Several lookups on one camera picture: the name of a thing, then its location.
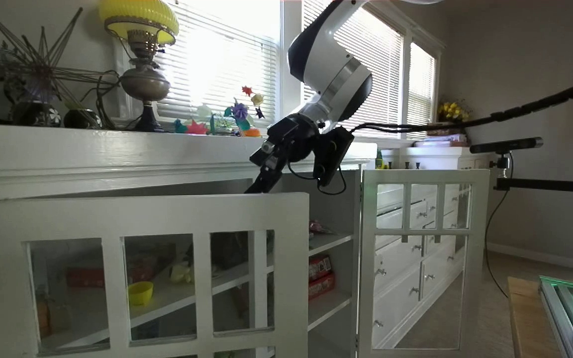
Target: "white wooden frame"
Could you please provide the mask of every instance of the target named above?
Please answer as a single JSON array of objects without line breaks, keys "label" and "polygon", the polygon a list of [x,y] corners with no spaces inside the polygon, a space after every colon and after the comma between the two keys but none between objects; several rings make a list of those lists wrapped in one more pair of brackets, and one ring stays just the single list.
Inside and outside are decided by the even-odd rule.
[{"label": "white wooden frame", "polygon": [[[470,184],[471,201],[469,228],[443,228],[444,193],[448,184]],[[404,212],[400,229],[377,229],[377,188],[379,184],[404,185]],[[437,213],[434,229],[410,229],[412,184],[437,185]],[[482,274],[484,227],[487,209],[488,170],[419,171],[385,170],[364,172],[364,202],[362,216],[362,266],[359,304],[359,356],[360,358],[466,358],[475,356],[475,339],[479,306],[478,288]],[[372,349],[373,288],[375,285],[376,235],[467,235],[464,265],[464,288],[459,349]]]},{"label": "white wooden frame", "polygon": [[[80,238],[102,240],[110,344],[59,358],[213,358],[214,352],[263,347],[276,347],[277,358],[305,358],[308,220],[306,193],[0,201],[0,358],[39,355],[27,243]],[[261,239],[268,229],[276,238],[275,328],[214,334],[209,234],[255,231],[252,258],[262,261]],[[130,342],[123,237],[183,233],[193,235],[197,336]],[[252,301],[266,301],[266,277],[257,269],[250,276],[264,281],[251,291]],[[252,317],[258,326],[265,323],[261,315]]]}]

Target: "cabinet top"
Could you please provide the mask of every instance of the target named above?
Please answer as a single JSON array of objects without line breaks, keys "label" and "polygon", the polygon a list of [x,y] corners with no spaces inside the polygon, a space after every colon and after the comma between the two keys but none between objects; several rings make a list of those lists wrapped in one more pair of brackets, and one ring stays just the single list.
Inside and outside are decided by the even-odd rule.
[{"label": "cabinet top", "polygon": [[[0,199],[144,186],[251,179],[263,138],[94,131],[0,125]],[[343,161],[356,169],[377,145],[353,143]],[[312,169],[313,156],[293,165]]]}]

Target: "floor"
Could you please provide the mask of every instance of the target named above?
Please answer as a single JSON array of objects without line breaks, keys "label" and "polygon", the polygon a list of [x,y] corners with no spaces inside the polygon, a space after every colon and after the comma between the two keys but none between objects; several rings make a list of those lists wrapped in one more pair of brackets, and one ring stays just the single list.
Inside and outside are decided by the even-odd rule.
[{"label": "floor", "polygon": [[[507,277],[536,280],[539,275],[573,280],[573,268],[558,267],[495,252],[489,253],[492,272],[507,291]],[[461,303],[461,276],[450,285],[430,310],[397,345],[398,348],[454,348],[458,341]],[[483,270],[480,288],[479,331],[480,358],[513,358],[509,303]]]}]

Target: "black vase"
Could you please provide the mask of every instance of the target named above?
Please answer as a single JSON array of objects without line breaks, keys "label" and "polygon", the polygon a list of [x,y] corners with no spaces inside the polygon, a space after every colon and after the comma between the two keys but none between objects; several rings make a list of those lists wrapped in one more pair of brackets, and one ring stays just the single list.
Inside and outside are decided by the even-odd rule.
[{"label": "black vase", "polygon": [[19,102],[10,112],[13,125],[30,125],[35,127],[60,127],[61,116],[49,103]]},{"label": "black vase", "polygon": [[70,109],[63,117],[63,126],[77,129],[102,129],[100,117],[91,109]]}]

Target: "yellow lamp shade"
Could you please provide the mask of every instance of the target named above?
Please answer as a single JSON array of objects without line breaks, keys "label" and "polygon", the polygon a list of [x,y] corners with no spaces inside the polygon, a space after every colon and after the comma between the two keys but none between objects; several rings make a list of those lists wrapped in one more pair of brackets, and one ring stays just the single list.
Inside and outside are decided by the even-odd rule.
[{"label": "yellow lamp shade", "polygon": [[161,0],[101,0],[98,14],[105,29],[122,39],[130,30],[158,34],[159,45],[175,43],[178,19]]}]

